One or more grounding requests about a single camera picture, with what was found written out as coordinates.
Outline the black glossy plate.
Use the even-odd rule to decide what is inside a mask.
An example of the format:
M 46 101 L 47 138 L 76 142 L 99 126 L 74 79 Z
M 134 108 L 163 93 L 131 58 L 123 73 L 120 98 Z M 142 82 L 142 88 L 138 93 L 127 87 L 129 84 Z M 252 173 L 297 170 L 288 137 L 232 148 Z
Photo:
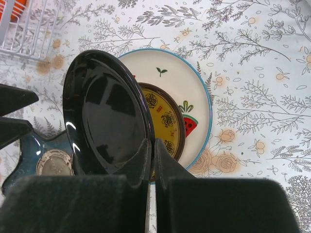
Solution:
M 102 50 L 70 64 L 63 86 L 64 123 L 76 175 L 112 174 L 155 140 L 151 113 L 129 69 Z

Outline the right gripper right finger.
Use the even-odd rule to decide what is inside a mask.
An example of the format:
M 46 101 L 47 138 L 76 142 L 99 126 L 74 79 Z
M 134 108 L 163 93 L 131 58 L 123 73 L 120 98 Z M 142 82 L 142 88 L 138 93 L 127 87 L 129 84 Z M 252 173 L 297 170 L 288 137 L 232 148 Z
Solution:
M 297 233 L 281 187 L 271 180 L 196 178 L 155 140 L 159 233 Z

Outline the orange red round plate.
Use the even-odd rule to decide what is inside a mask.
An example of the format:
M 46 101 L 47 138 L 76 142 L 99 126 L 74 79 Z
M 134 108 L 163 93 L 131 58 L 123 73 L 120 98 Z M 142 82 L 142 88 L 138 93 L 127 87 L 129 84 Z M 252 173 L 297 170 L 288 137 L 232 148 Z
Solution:
M 1 0 L 0 23 L 17 22 L 23 15 L 27 5 L 26 0 Z

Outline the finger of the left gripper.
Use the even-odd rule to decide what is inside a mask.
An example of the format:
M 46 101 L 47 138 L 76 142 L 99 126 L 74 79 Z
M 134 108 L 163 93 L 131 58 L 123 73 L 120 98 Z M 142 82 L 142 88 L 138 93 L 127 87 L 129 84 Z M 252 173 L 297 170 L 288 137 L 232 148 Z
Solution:
M 0 118 L 0 149 L 33 131 L 31 123 L 23 119 Z
M 39 100 L 33 91 L 0 85 L 0 115 L 5 116 Z

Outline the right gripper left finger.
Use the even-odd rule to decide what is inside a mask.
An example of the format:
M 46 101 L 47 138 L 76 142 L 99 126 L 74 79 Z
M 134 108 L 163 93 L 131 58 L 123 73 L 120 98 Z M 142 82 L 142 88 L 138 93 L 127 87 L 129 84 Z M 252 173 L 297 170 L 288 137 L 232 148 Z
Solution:
M 152 145 L 112 175 L 29 176 L 8 192 L 3 233 L 146 233 Z

